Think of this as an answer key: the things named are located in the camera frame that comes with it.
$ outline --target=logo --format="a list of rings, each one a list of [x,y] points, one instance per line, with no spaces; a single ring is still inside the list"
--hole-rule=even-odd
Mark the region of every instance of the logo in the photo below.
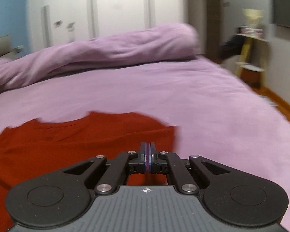
[[[142,190],[144,193],[149,193],[150,191],[151,191],[151,189],[150,188],[144,188],[143,190]]]

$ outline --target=red cloth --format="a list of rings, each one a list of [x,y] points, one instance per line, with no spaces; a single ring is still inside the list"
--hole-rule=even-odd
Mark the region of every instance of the red cloth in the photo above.
[[[139,150],[142,141],[155,142],[158,150],[171,152],[174,127],[137,113],[91,112],[66,123],[41,123],[35,119],[16,128],[6,128],[0,135],[0,232],[12,226],[4,204],[11,187],[99,154],[112,159],[121,152]],[[137,174],[128,183],[154,182],[149,182],[146,175]]]

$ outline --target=bed headboard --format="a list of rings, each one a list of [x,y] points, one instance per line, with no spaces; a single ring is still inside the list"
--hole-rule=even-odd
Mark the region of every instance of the bed headboard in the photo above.
[[[3,56],[11,59],[14,58],[10,35],[0,37],[0,57]]]

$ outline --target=wooden floor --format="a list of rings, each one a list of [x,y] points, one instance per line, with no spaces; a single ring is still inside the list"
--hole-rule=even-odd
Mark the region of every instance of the wooden floor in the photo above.
[[[269,97],[274,103],[278,105],[277,109],[287,118],[287,120],[290,122],[290,110],[287,109],[280,101],[276,100],[273,96],[271,96],[270,93],[267,93],[267,91],[261,91],[257,88],[251,88],[254,92],[256,92],[259,95],[264,95]]]

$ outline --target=purple bedsheet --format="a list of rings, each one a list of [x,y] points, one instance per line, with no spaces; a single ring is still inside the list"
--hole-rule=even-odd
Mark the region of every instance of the purple bedsheet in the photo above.
[[[191,28],[173,25],[2,62],[0,91],[31,85],[0,93],[0,132],[34,118],[64,122],[88,111],[140,112],[179,126],[176,152],[181,158],[199,154],[267,178],[281,185],[290,199],[290,123],[240,80],[203,57],[93,70],[34,84],[56,69],[75,69],[75,62],[113,67],[185,59],[195,54],[195,38]],[[290,204],[282,225],[290,230]]]
[[[52,78],[0,94],[0,132],[88,111],[140,112],[177,125],[177,153],[200,154],[280,184],[290,199],[290,123],[205,58]],[[282,221],[290,230],[290,204]]]

